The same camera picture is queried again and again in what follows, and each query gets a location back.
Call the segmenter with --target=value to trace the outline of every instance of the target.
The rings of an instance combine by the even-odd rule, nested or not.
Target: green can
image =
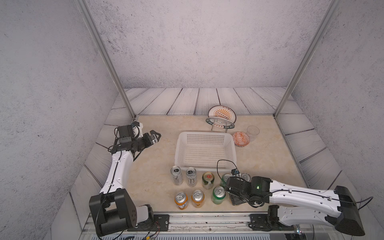
[[[214,202],[214,204],[221,204],[224,201],[224,198],[225,198],[224,188],[222,186],[215,187],[212,192],[212,197],[211,197],[212,202]]]
[[[205,189],[211,189],[214,186],[215,176],[211,172],[205,172],[203,174],[203,187]]]
[[[230,177],[232,177],[232,174],[230,173],[225,173],[223,176],[221,176],[220,186],[222,186],[225,189],[227,180]]]

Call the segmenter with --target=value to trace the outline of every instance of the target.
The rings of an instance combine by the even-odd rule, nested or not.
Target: clear glass cup
[[[255,140],[259,133],[260,133],[260,130],[256,126],[247,127],[247,135],[250,141]]]

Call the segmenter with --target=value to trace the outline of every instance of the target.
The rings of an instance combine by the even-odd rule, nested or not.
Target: decorative plate
[[[230,121],[231,123],[236,122],[236,114],[235,112],[230,109],[227,106],[224,105],[217,105],[214,107],[211,107],[208,111],[208,117],[219,117],[219,118],[225,118],[226,120]]]
[[[249,137],[243,132],[237,132],[233,135],[233,141],[236,146],[245,147],[249,144]]]
[[[215,127],[226,128],[226,129],[235,128],[235,125],[232,122],[226,120],[225,118],[210,117],[210,118],[207,118],[205,121]]]

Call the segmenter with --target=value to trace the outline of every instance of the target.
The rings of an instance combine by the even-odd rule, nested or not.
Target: orange patterned bowl
[[[238,147],[245,147],[249,143],[249,137],[243,132],[237,132],[233,135],[233,141]]]

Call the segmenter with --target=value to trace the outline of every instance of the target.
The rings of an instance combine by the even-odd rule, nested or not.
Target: aluminum can
[[[251,176],[248,173],[242,173],[241,178],[246,180],[247,182],[251,182]]]
[[[224,201],[224,198],[225,198],[225,191],[224,191],[224,188],[222,186],[217,186],[214,188],[214,190],[212,191],[212,202],[214,202],[214,204],[221,204],[223,201]]]
[[[205,189],[211,189],[214,186],[215,175],[211,172],[205,172],[202,176],[203,187]]]
[[[185,192],[178,192],[175,195],[175,203],[181,209],[185,209],[188,205],[188,196]]]
[[[196,183],[197,183],[196,176],[197,176],[196,169],[194,167],[189,167],[187,169],[187,184],[188,184],[188,186],[190,186],[190,187],[196,186]]]
[[[221,176],[220,186],[222,186],[224,189],[227,186],[226,183],[228,181],[228,178],[232,177],[232,174],[225,173],[223,176]]]
[[[181,173],[181,168],[179,166],[173,166],[170,169],[170,173],[175,185],[181,185],[183,183],[183,174]]]
[[[191,196],[192,205],[194,207],[202,207],[204,202],[204,193],[200,189],[194,190]]]

